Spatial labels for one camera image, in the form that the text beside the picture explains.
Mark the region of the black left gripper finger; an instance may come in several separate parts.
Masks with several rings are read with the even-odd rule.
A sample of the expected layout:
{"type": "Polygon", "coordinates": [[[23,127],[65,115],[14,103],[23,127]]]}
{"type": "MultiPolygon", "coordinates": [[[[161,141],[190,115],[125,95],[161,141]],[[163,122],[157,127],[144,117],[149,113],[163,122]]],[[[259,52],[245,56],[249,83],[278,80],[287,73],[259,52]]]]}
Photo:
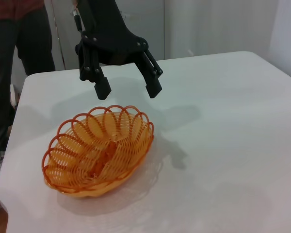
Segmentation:
{"type": "Polygon", "coordinates": [[[80,80],[94,83],[98,99],[105,100],[111,92],[111,87],[100,67],[98,50],[82,38],[75,51],[79,60],[80,80]]]}
{"type": "Polygon", "coordinates": [[[163,70],[148,49],[137,53],[134,62],[145,80],[150,98],[155,98],[162,90],[159,77],[163,74],[163,70]]]}

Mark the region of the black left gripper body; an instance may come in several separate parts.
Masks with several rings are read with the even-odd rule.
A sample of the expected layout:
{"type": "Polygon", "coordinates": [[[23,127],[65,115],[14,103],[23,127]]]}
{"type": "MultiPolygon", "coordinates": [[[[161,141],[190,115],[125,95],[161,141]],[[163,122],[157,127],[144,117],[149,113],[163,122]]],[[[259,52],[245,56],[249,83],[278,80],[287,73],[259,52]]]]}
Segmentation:
{"type": "Polygon", "coordinates": [[[114,0],[79,0],[78,11],[100,63],[121,66],[148,60],[146,40],[126,27],[114,0]]]}

